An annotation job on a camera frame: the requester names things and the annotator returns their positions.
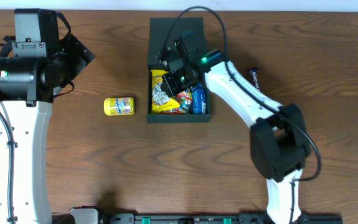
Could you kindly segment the dark green lidded box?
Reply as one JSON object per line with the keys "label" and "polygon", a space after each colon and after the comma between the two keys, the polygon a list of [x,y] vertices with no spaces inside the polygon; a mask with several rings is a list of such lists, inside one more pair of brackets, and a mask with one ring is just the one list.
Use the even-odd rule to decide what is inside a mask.
{"label": "dark green lidded box", "polygon": [[206,46],[204,37],[204,24],[201,17],[185,17],[177,21],[173,17],[153,17],[150,19],[149,52],[147,59],[148,68],[148,97],[147,97],[147,122],[148,123],[207,123],[211,119],[210,92],[205,91],[206,112],[205,114],[152,114],[152,69],[168,70],[157,56],[164,44],[174,52],[174,41],[178,40],[185,32],[191,32],[194,39],[186,42],[186,46]]}

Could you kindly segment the blue Oreo cookie pack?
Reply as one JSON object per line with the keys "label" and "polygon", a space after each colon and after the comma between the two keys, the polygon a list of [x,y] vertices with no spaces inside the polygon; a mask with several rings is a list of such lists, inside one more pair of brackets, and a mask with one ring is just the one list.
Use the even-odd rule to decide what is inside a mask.
{"label": "blue Oreo cookie pack", "polygon": [[206,114],[207,104],[206,104],[206,92],[201,83],[197,83],[191,88],[191,94],[193,97],[193,114]]}

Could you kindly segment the Haribo gummy candy bag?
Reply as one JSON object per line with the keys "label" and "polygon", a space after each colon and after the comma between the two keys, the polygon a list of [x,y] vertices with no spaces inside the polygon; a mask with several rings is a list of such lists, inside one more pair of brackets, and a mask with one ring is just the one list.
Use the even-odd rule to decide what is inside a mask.
{"label": "Haribo gummy candy bag", "polygon": [[175,96],[176,101],[179,103],[178,112],[181,114],[186,114],[190,112],[193,97],[190,89],[187,89]]}

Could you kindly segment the yellow snack bag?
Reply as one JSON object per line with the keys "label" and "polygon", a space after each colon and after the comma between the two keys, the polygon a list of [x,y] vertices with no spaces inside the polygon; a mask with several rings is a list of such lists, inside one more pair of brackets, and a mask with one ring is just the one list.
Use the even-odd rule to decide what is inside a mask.
{"label": "yellow snack bag", "polygon": [[180,104],[176,99],[169,97],[162,90],[165,70],[151,70],[152,74],[152,106],[150,112],[152,114],[178,114],[180,113]]}

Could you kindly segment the yellow Mentos gum bottle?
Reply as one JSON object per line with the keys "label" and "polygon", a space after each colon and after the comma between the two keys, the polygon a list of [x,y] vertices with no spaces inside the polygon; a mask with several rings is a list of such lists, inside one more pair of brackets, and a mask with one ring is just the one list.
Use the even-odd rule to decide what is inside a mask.
{"label": "yellow Mentos gum bottle", "polygon": [[121,116],[135,113],[133,97],[106,98],[103,102],[105,115]]}

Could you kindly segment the purple Dairy Milk bar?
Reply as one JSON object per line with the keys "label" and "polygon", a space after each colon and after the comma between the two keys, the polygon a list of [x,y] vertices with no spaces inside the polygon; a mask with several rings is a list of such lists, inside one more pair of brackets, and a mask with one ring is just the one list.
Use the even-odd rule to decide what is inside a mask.
{"label": "purple Dairy Milk bar", "polygon": [[259,85],[259,80],[258,80],[258,68],[254,67],[254,68],[250,68],[247,71],[248,76],[249,76],[249,80],[251,82],[251,84],[260,91],[260,85]]}

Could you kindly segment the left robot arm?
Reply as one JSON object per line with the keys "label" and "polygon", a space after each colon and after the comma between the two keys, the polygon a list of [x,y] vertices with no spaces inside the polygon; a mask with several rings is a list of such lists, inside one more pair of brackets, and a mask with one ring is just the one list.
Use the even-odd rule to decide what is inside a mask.
{"label": "left robot arm", "polygon": [[61,12],[16,9],[15,35],[0,51],[0,223],[86,223],[53,213],[46,183],[52,105],[94,59],[71,32],[59,34]]}

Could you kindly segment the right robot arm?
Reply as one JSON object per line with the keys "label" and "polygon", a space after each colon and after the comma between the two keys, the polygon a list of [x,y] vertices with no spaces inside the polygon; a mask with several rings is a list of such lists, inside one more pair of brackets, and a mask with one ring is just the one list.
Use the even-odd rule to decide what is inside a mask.
{"label": "right robot arm", "polygon": [[207,52],[189,32],[164,44],[156,56],[170,71],[162,90],[169,96],[199,81],[223,99],[250,130],[250,155],[267,181],[267,215],[274,223],[295,223],[301,216],[298,186],[313,142],[303,115],[294,104],[283,106],[247,81],[228,59],[225,50]]}

